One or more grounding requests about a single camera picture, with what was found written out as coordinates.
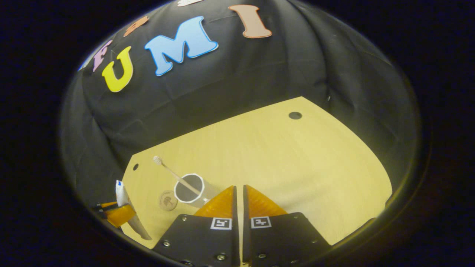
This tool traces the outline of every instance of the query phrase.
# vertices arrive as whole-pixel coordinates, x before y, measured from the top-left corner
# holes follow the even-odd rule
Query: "wooden stick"
[[[186,186],[186,188],[190,189],[193,193],[195,193],[197,196],[200,195],[200,192],[198,190],[196,190],[196,188],[192,187],[187,181],[185,181],[182,177],[178,176],[176,173],[174,173],[172,170],[170,170],[170,168],[168,168],[165,164],[163,164],[163,161],[160,157],[158,156],[154,156],[153,157],[153,161],[158,164],[158,165],[162,165],[163,167],[165,167],[165,169],[167,169],[169,172],[171,172],[173,174],[173,176],[177,179],[177,181],[179,183],[181,183],[182,185]]]

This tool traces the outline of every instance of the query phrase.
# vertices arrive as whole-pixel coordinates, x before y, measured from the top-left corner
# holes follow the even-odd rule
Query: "white cup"
[[[182,185],[180,182],[175,184],[174,192],[175,197],[181,203],[189,204],[193,207],[201,208],[210,199],[214,198],[218,192],[210,184],[208,184],[203,178],[196,173],[185,174],[182,177],[193,188],[199,191],[197,196],[193,191]]]

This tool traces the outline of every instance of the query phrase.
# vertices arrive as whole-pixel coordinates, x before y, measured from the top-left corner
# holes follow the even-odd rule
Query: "wooden table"
[[[291,119],[290,112],[300,112]],[[176,180],[152,158],[158,155],[178,175],[197,173],[220,190],[237,186],[242,242],[242,187],[249,184],[287,212],[302,212],[330,245],[378,216],[392,194],[373,152],[329,113],[298,97],[247,112],[135,154],[123,182],[153,240],[124,233],[153,248],[181,213],[197,208],[178,203],[159,207]]]

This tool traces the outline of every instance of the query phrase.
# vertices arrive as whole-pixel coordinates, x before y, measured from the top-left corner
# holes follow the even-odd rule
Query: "letter m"
[[[199,57],[218,48],[218,43],[209,39],[201,21],[203,16],[189,19],[180,24],[175,40],[159,35],[150,40],[145,49],[150,50],[157,66],[155,74],[162,76],[173,67],[173,63],[165,59],[165,55],[177,63],[183,62],[185,44],[188,46],[187,56]]]

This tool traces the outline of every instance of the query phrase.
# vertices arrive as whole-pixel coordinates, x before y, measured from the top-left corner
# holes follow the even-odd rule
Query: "black cloth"
[[[246,38],[228,6],[250,4],[268,38]],[[94,60],[74,77],[61,119],[61,151],[71,184],[88,205],[115,199],[130,157],[142,150],[226,118],[304,96],[356,133],[385,167],[393,191],[414,163],[419,117],[403,75],[365,37],[311,5],[290,0],[176,2],[149,12],[149,21],[123,37],[113,35],[104,61]],[[203,16],[203,28],[219,48],[185,56],[162,76],[144,46],[152,38],[175,38],[178,26]],[[131,46],[133,76],[112,93],[101,76]]]

